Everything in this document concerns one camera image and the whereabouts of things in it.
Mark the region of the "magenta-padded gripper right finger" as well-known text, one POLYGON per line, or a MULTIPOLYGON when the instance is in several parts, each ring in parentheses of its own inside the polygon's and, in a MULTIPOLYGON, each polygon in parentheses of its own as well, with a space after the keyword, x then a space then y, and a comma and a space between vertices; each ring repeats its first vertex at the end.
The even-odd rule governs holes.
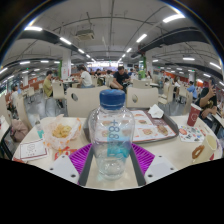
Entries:
POLYGON ((133 144, 130 156, 139 186, 152 183, 177 171, 177 168, 164 156, 154 155, 133 144))

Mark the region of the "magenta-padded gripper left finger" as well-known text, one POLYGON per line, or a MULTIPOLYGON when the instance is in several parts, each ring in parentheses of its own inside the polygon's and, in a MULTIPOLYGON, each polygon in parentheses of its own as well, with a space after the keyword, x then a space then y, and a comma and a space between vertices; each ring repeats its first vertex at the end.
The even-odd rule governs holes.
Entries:
POLYGON ((60 155, 49 167, 49 172, 72 183, 85 186, 93 158, 92 145, 88 144, 71 155, 60 155))

